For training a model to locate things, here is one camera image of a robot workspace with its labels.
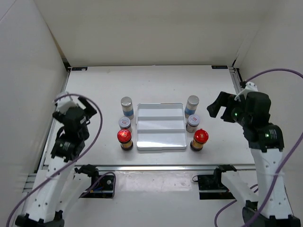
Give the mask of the red-lid sauce jar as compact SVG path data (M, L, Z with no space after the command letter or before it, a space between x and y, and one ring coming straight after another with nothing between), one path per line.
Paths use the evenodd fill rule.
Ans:
M133 148L132 135L128 129L121 129L117 133L117 139L120 143L121 149L131 150Z
M194 133L193 140L190 143L190 147L193 151L200 151L203 146L207 143L209 135L207 131L199 129Z

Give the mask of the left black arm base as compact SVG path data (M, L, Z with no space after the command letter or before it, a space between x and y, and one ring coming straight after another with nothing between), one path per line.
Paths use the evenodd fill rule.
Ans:
M85 174L91 185L82 193L80 198L113 199L116 192L116 174L112 171L99 174L99 169L94 165L83 165L75 168L76 174Z

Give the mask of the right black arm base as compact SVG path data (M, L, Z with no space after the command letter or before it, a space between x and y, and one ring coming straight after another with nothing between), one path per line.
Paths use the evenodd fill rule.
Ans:
M234 200L229 189L222 184L222 173L237 169L233 165L219 165L212 174L195 175L192 182L198 183L200 200Z

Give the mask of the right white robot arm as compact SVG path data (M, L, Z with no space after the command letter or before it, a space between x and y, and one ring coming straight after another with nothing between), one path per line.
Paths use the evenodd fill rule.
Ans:
M292 213L287 197L282 167L284 139L281 129L270 123L271 100L267 94L249 92L235 95L221 92L207 107L215 118L221 107L225 122L238 123L248 141L257 174L258 193L255 194L240 178L233 166L221 166L213 176L218 189L227 187L243 204L242 218L246 227L299 227L301 221Z

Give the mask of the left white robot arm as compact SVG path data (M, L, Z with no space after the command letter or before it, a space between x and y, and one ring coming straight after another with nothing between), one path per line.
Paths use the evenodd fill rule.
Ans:
M83 108L68 94L55 99L53 118L63 126L57 132L45 180L32 190L36 196L30 208L17 216L15 225L18 227L64 226L63 210L57 208L60 195L75 163L88 151L84 147L89 138L90 119L100 113L92 100L81 95L77 97Z

